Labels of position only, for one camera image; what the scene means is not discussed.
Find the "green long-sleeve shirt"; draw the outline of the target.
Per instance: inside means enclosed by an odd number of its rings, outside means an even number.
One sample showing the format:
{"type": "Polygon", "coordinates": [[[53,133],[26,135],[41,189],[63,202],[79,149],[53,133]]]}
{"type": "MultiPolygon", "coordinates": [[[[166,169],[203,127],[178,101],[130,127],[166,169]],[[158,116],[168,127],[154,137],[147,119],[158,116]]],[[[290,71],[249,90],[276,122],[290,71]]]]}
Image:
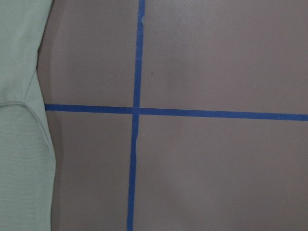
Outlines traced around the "green long-sleeve shirt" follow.
{"type": "Polygon", "coordinates": [[[55,154],[37,77],[50,0],[0,3],[0,228],[49,231],[55,154]]]}

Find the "blue tape line crosswise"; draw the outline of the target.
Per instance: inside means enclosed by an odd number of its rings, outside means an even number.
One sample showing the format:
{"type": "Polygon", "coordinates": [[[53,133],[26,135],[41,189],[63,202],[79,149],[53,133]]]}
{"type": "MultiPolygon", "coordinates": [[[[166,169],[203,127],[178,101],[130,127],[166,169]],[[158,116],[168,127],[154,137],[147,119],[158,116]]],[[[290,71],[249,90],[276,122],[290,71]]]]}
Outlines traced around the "blue tape line crosswise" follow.
{"type": "Polygon", "coordinates": [[[263,119],[263,120],[284,120],[284,121],[308,120],[308,116],[306,114],[133,108],[133,107],[89,106],[89,105],[67,105],[67,104],[46,104],[45,110],[57,111],[57,112],[84,112],[84,113],[106,113],[106,114],[126,114],[126,115],[136,114],[136,115],[151,115],[151,116],[161,115],[161,116],[263,119]]]}

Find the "blue tape line lengthwise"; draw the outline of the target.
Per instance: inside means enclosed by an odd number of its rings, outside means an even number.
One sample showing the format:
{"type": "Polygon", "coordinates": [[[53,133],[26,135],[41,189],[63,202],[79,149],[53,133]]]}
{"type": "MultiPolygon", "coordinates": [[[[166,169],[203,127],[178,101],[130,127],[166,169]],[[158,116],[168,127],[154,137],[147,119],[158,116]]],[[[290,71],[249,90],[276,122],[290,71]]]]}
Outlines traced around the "blue tape line lengthwise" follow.
{"type": "Polygon", "coordinates": [[[127,210],[128,231],[133,231],[133,225],[134,225],[135,185],[136,185],[136,171],[137,171],[137,141],[139,132],[141,72],[142,72],[143,35],[144,35],[144,26],[142,21],[145,16],[145,5],[146,5],[145,0],[138,1],[133,107],[132,107],[132,130],[131,130],[129,181],[128,181],[128,210],[127,210]]]}

